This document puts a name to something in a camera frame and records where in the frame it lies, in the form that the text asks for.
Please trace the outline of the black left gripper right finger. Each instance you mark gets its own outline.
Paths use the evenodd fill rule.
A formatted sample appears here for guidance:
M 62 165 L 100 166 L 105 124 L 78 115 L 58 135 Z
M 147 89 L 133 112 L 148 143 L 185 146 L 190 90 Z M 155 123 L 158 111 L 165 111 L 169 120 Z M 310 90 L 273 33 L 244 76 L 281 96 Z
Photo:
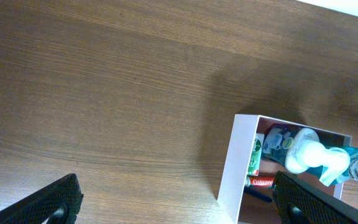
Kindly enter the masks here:
M 277 172 L 272 189 L 282 223 L 358 224 L 358 209 L 292 174 Z

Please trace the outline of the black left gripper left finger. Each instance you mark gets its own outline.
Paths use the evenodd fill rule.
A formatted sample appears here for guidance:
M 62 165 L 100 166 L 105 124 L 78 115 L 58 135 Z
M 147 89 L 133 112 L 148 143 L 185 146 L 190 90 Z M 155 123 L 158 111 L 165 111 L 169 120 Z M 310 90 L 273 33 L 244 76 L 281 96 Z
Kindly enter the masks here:
M 68 174 L 0 211 L 0 223 L 74 223 L 83 194 Z

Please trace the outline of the blue disposable razor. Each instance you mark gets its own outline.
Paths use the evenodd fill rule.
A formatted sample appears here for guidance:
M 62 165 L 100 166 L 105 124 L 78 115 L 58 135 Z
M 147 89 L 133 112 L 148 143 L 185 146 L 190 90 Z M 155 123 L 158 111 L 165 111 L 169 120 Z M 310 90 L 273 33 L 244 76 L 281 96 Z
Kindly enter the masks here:
M 248 194 L 248 195 L 250 195 L 250 196 L 252 196 L 252 197 L 255 197 L 255 198 L 257 198 L 257 199 L 259 199 L 259 200 L 261 200 L 261 201 L 263 201 L 263 202 L 267 202 L 267 203 L 271 203 L 271 202 L 272 202 L 272 198 L 271 198 L 271 197 L 269 197 L 269 196 L 267 196 L 267 195 L 264 195 L 264 194 L 262 194 L 262 193 L 260 193 L 260 192 L 258 192 L 258 191 L 256 191 L 256 190 L 254 190 L 254 189 L 252 189 L 252 188 L 249 188 L 249 187 L 245 187 L 245 188 L 244 188 L 244 193 L 245 193 L 245 194 Z

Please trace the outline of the Colgate toothpaste tube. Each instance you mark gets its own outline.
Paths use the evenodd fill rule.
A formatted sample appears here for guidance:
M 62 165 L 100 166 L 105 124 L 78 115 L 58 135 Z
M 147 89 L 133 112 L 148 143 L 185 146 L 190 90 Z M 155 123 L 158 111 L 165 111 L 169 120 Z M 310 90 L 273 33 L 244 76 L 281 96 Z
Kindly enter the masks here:
M 274 177 L 247 176 L 245 181 L 246 187 L 271 188 Z

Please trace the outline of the green Dettol soap box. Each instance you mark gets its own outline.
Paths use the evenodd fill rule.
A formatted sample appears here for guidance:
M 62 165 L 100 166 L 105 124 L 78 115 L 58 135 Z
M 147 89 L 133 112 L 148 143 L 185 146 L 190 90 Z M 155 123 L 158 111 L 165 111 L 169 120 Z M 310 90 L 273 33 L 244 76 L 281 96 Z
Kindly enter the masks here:
M 255 134 L 247 175 L 250 175 L 250 176 L 258 176 L 259 175 L 264 137 L 265 137 L 264 134 L 261 134 L 261 133 Z

